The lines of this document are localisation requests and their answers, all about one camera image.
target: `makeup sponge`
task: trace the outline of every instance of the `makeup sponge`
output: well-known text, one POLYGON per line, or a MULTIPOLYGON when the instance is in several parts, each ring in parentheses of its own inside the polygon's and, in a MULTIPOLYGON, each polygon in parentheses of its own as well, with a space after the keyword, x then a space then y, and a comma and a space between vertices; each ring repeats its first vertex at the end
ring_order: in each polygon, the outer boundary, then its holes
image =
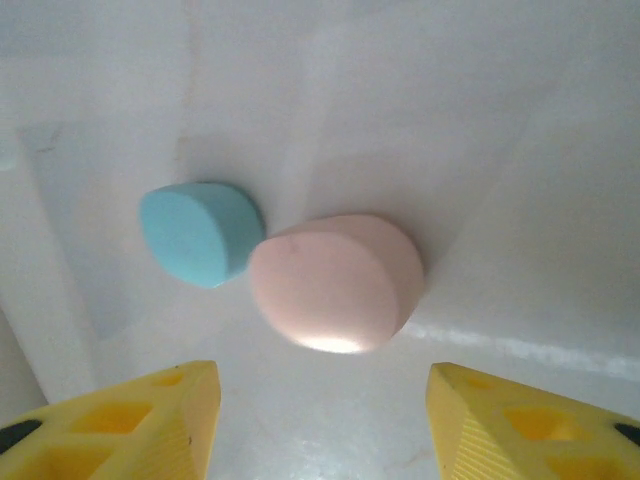
POLYGON ((164 269, 187 283, 216 287, 245 270, 264 239, 256 205, 223 183, 170 185, 147 193, 139 219, 145 241, 164 269))
POLYGON ((372 215, 344 215, 286 230, 249 262, 256 303, 295 343, 354 353, 389 340, 425 288, 418 250, 398 227, 372 215))

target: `white wall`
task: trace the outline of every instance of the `white wall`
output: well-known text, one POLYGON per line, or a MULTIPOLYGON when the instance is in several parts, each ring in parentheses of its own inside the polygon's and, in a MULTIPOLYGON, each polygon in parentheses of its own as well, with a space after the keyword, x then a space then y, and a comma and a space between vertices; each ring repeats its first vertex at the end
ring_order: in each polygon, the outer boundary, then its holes
POLYGON ((46 403, 36 377, 0 310, 0 425, 46 403))

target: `white floor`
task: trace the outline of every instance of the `white floor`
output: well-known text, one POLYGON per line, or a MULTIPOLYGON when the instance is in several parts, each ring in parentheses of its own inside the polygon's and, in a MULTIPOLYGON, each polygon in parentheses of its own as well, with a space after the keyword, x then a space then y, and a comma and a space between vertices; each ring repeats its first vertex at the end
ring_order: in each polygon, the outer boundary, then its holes
POLYGON ((0 172, 0 303, 45 395, 215 359, 210 478, 237 480, 436 479, 438 361, 640 417, 639 19, 635 0, 5 2, 0 126, 24 155, 0 172), (287 344, 245 278, 198 290, 144 248, 140 196, 210 179, 271 232, 395 218, 429 292, 373 354, 287 344))

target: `yellow plastic part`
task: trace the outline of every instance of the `yellow plastic part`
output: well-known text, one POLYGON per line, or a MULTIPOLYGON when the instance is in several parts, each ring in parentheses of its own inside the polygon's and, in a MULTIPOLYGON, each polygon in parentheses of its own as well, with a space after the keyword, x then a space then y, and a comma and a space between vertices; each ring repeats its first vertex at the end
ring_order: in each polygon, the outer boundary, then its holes
POLYGON ((637 480, 640 422, 451 363, 427 412, 442 480, 637 480))
POLYGON ((42 425, 0 454, 6 480, 200 480, 220 408, 216 364, 186 363, 33 410, 42 425))

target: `blue foam block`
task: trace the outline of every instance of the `blue foam block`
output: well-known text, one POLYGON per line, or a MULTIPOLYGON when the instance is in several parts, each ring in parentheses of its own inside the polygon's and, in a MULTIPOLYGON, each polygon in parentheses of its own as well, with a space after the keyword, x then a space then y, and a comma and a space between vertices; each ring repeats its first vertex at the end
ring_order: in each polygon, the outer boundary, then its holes
POLYGON ((149 192, 140 202, 139 218, 156 260, 175 277, 204 288, 244 271, 265 237, 256 205, 242 190, 222 183, 149 192))

